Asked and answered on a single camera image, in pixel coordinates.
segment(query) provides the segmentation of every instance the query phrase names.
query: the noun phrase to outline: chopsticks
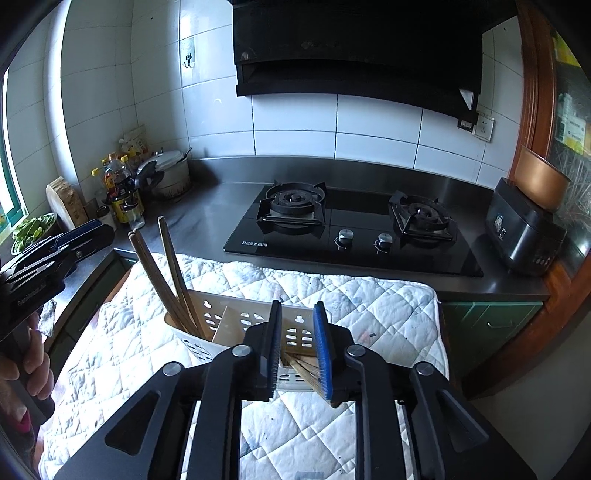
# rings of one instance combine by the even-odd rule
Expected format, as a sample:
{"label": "chopsticks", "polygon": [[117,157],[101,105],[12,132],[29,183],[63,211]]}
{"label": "chopsticks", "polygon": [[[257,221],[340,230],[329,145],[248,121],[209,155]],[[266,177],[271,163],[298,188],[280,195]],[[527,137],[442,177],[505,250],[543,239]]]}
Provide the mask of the chopsticks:
{"label": "chopsticks", "polygon": [[129,240],[134,246],[139,261],[144,267],[146,275],[150,279],[150,282],[152,282],[152,285],[154,286],[158,297],[160,297],[160,300],[162,301],[166,311],[170,314],[175,322],[182,325],[187,333],[200,337],[199,330],[190,320],[184,307],[174,296],[172,290],[170,290],[170,287],[168,286],[168,283],[166,283],[166,280],[158,269],[158,265],[156,265],[156,262],[150,254],[150,250],[148,249],[141,232],[138,229],[130,232]]}
{"label": "chopsticks", "polygon": [[177,290],[177,297],[181,306],[184,307],[185,313],[191,319],[200,335],[199,338],[205,340],[212,340],[213,331],[209,328],[209,325],[203,321],[203,319],[197,314],[195,306],[187,290],[187,285],[184,282],[183,273],[178,265],[176,253],[174,252],[173,241],[170,238],[170,231],[168,230],[168,224],[164,217],[158,217],[158,226],[160,227],[160,237],[162,238],[162,246],[164,247],[164,253],[168,260],[168,267],[170,274],[173,278],[174,288]]}

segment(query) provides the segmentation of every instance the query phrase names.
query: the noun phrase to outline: human hand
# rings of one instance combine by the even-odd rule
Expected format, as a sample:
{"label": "human hand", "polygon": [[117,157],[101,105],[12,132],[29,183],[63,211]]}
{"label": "human hand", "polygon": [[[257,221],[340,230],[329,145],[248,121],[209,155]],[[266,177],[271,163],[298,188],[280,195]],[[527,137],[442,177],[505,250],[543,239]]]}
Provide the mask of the human hand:
{"label": "human hand", "polygon": [[[27,322],[31,336],[31,345],[23,361],[25,372],[30,374],[27,391],[32,397],[45,400],[53,391],[54,379],[53,372],[49,368],[49,356],[43,351],[41,332],[37,331],[39,325],[37,312],[33,313]],[[27,413],[27,408],[9,383],[11,380],[18,380],[19,375],[17,365],[8,358],[0,356],[0,408],[20,423]]]}

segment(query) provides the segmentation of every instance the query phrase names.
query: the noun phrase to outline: wooden door frame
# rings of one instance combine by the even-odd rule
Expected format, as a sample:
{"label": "wooden door frame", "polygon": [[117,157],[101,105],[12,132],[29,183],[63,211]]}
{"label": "wooden door frame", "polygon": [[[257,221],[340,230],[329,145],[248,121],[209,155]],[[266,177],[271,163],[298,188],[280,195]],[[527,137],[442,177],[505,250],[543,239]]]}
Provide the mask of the wooden door frame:
{"label": "wooden door frame", "polygon": [[[512,179],[524,145],[547,157],[553,140],[556,108],[556,71],[551,27],[528,0],[518,0],[522,39],[524,94],[521,126],[513,164]],[[570,278],[560,260],[544,276],[550,298],[533,319],[497,353],[462,379],[468,398],[491,395],[527,373],[544,351],[554,345],[561,332],[571,326],[575,313],[591,294],[591,256]]]}

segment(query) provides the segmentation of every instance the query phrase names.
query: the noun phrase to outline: electrical outlet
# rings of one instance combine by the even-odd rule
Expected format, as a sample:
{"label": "electrical outlet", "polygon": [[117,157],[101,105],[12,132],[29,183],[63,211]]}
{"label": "electrical outlet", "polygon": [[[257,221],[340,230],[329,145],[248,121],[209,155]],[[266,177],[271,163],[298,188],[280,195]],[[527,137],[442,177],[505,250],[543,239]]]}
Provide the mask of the electrical outlet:
{"label": "electrical outlet", "polygon": [[485,142],[489,142],[492,138],[492,129],[494,126],[494,118],[490,118],[483,113],[478,113],[478,123],[475,125],[472,134]]}

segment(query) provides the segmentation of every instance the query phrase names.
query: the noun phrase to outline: cabinet handle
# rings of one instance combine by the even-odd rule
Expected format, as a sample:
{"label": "cabinet handle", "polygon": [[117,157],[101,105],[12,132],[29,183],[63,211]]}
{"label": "cabinet handle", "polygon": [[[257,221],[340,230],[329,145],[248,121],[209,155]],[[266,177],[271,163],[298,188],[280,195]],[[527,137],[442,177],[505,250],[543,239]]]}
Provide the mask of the cabinet handle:
{"label": "cabinet handle", "polygon": [[513,322],[509,322],[509,325],[491,325],[490,322],[486,322],[486,325],[488,326],[488,328],[492,328],[493,330],[496,330],[498,328],[511,328],[511,327],[513,327]]}

